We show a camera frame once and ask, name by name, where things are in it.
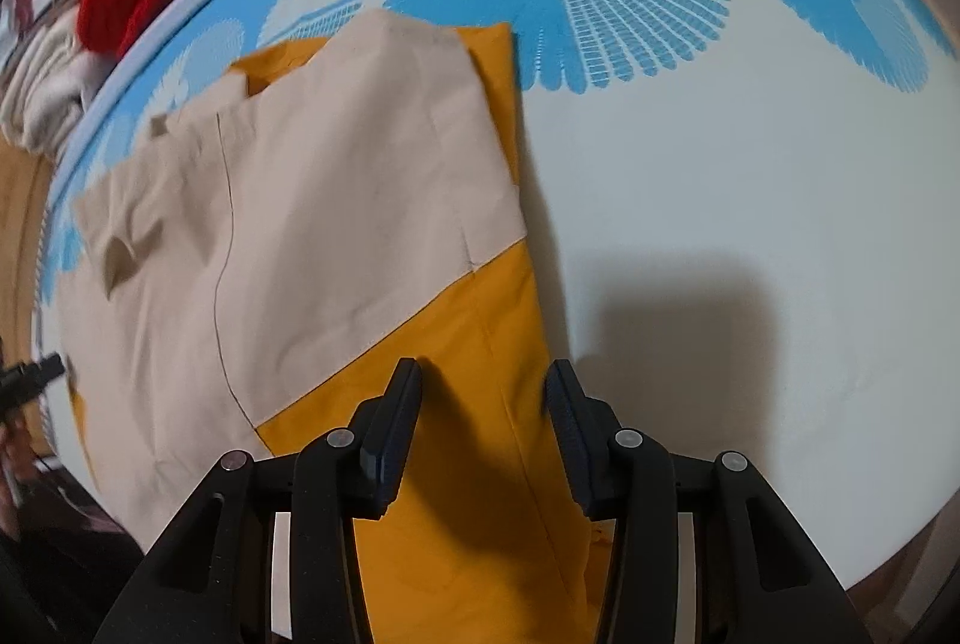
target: yellow fabric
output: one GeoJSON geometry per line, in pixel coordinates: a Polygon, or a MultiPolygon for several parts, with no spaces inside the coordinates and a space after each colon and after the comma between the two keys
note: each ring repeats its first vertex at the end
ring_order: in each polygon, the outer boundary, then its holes
{"type": "MultiPolygon", "coordinates": [[[[491,117],[510,165],[514,183],[520,183],[517,157],[517,82],[514,71],[514,37],[509,24],[493,27],[457,27],[457,34],[473,59],[484,85],[491,117]]],[[[258,95],[272,82],[301,67],[320,51],[327,37],[287,40],[237,59],[229,70],[247,76],[248,95],[258,95]]]]}
{"type": "MultiPolygon", "coordinates": [[[[459,29],[517,179],[517,90],[506,25],[459,29]]],[[[323,38],[240,59],[251,94],[323,38]]],[[[400,496],[356,523],[373,635],[416,644],[580,644],[590,638],[589,523],[570,497],[542,380],[549,356],[526,242],[447,287],[414,318],[257,429],[300,451],[380,395],[400,357],[424,366],[424,404],[400,496]]]]}

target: metal screw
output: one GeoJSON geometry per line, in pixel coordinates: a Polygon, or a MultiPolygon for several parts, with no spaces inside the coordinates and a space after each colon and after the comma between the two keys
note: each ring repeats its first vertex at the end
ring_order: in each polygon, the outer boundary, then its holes
{"type": "Polygon", "coordinates": [[[616,436],[613,437],[613,441],[627,449],[635,449],[643,443],[643,436],[635,430],[618,430],[616,436]]]}
{"type": "Polygon", "coordinates": [[[723,462],[724,467],[731,471],[745,471],[747,465],[750,465],[747,458],[739,452],[725,452],[720,462],[723,462]]]}
{"type": "Polygon", "coordinates": [[[347,428],[339,427],[330,432],[326,437],[326,442],[335,449],[343,449],[344,446],[350,446],[353,443],[353,433],[347,428]]]}
{"type": "Polygon", "coordinates": [[[220,467],[224,471],[236,471],[240,470],[244,465],[247,464],[247,453],[241,451],[240,449],[234,449],[232,452],[227,452],[222,458],[220,458],[220,467]]]}

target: wooden floor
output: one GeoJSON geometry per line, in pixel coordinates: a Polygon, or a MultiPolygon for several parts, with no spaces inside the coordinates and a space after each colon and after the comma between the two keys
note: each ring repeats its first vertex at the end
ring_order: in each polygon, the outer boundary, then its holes
{"type": "MultiPolygon", "coordinates": [[[[6,365],[31,356],[37,247],[53,166],[0,139],[0,338],[6,365]]],[[[50,454],[40,413],[26,410],[38,454],[50,454]]]]}

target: fabric seam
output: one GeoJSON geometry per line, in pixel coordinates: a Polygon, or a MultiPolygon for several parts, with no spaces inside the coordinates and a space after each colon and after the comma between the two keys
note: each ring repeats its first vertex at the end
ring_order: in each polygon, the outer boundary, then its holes
{"type": "Polygon", "coordinates": [[[220,142],[220,154],[224,160],[224,177],[227,179],[227,200],[230,205],[230,240],[227,243],[227,256],[224,257],[223,267],[220,269],[220,274],[217,276],[216,286],[213,288],[213,335],[217,339],[217,356],[220,358],[220,369],[224,371],[224,384],[227,385],[227,391],[230,393],[230,397],[233,398],[233,402],[237,404],[237,408],[240,410],[240,414],[243,414],[243,419],[246,419],[247,424],[250,425],[253,435],[256,436],[257,440],[260,443],[263,443],[260,433],[256,432],[256,427],[253,425],[250,417],[247,412],[244,410],[244,407],[240,403],[240,399],[237,398],[236,393],[234,393],[233,388],[230,386],[229,376],[227,376],[227,365],[224,362],[224,347],[220,342],[220,325],[217,323],[217,302],[220,297],[220,283],[224,279],[224,274],[227,272],[227,264],[230,261],[230,255],[233,253],[233,238],[236,230],[236,215],[233,210],[233,190],[230,186],[230,171],[229,166],[227,166],[227,152],[224,149],[224,133],[220,125],[220,114],[216,114],[217,117],[217,139],[220,142]]]}
{"type": "MultiPolygon", "coordinates": [[[[517,246],[517,243],[512,243],[511,248],[512,246],[517,246]]],[[[475,272],[471,272],[470,276],[472,278],[475,278],[475,272]]],[[[488,328],[487,328],[487,323],[486,323],[483,312],[480,311],[480,307],[477,304],[476,295],[474,294],[473,289],[470,289],[470,304],[472,304],[473,313],[477,316],[478,323],[480,324],[480,330],[483,333],[483,339],[484,339],[484,343],[487,346],[487,352],[490,354],[491,358],[496,359],[496,355],[494,355],[493,353],[493,343],[491,342],[490,333],[488,332],[488,328]]],[[[499,383],[497,383],[496,390],[500,394],[500,404],[503,407],[503,412],[505,416],[507,417],[507,424],[510,425],[510,433],[514,437],[515,451],[517,451],[517,456],[520,457],[520,467],[523,470],[523,479],[527,484],[527,489],[530,491],[530,497],[534,501],[534,508],[536,509],[536,518],[539,519],[539,523],[541,523],[541,528],[544,529],[544,537],[546,537],[546,542],[550,547],[550,554],[553,556],[553,564],[555,569],[557,570],[557,577],[558,579],[560,579],[560,585],[563,587],[563,591],[566,593],[566,596],[568,596],[568,599],[570,599],[570,602],[572,604],[574,599],[573,599],[573,596],[570,594],[570,588],[566,586],[566,582],[565,580],[563,580],[563,571],[560,570],[560,559],[557,556],[557,548],[554,545],[553,538],[550,537],[550,529],[549,527],[546,526],[546,521],[544,520],[544,513],[542,512],[541,504],[539,503],[539,498],[536,497],[536,491],[534,491],[533,485],[530,484],[530,472],[529,470],[527,470],[527,462],[525,457],[523,456],[523,450],[520,448],[520,439],[517,438],[517,427],[515,427],[514,419],[512,419],[511,417],[510,409],[507,407],[507,401],[503,395],[503,387],[499,383]]]]}
{"type": "MultiPolygon", "coordinates": [[[[437,45],[436,39],[431,38],[430,48],[433,48],[436,45],[437,45]]],[[[434,115],[434,106],[431,106],[431,104],[428,104],[428,102],[426,101],[426,96],[424,95],[424,90],[429,88],[429,86],[427,84],[427,76],[424,74],[424,66],[422,66],[423,60],[419,55],[418,48],[415,47],[414,49],[411,49],[411,53],[413,53],[413,56],[414,56],[414,63],[416,65],[416,76],[419,79],[419,97],[421,98],[421,104],[424,106],[424,110],[426,112],[426,119],[430,123],[430,130],[432,131],[434,135],[434,139],[437,143],[437,152],[440,157],[440,171],[442,171],[443,183],[446,184],[446,186],[448,186],[448,189],[450,190],[450,195],[449,195],[450,198],[457,198],[458,195],[456,193],[456,186],[452,177],[450,176],[449,167],[446,164],[448,163],[448,160],[446,160],[446,153],[443,150],[443,137],[440,137],[440,128],[437,127],[437,120],[436,120],[436,116],[434,115]]],[[[460,238],[464,242],[464,252],[467,253],[467,273],[475,272],[476,269],[475,267],[473,267],[473,257],[470,256],[469,241],[467,241],[467,229],[464,227],[464,221],[460,215],[459,205],[456,203],[456,200],[450,200],[449,205],[451,210],[453,211],[453,216],[457,221],[457,227],[459,227],[460,229],[460,238]]],[[[431,300],[435,299],[437,297],[437,294],[435,294],[435,296],[433,296],[431,300]]]]}

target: black device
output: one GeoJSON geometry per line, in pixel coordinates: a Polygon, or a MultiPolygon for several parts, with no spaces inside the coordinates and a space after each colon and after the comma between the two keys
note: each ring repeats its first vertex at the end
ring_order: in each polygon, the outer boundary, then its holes
{"type": "MultiPolygon", "coordinates": [[[[228,452],[133,574],[94,644],[269,641],[272,532],[291,511],[294,644],[371,644],[352,519],[397,497],[421,404],[421,370],[402,359],[381,398],[299,455],[228,452]]],[[[840,583],[774,490],[736,452],[671,455],[587,398],[568,361],[544,384],[574,500],[615,519],[596,641],[672,644],[679,511],[696,534],[700,644],[869,644],[840,583]]]]}
{"type": "MultiPolygon", "coordinates": [[[[0,352],[0,368],[3,366],[0,352]]],[[[14,409],[36,400],[55,379],[64,375],[64,361],[51,354],[35,363],[18,363],[0,372],[0,419],[14,409]]]]}

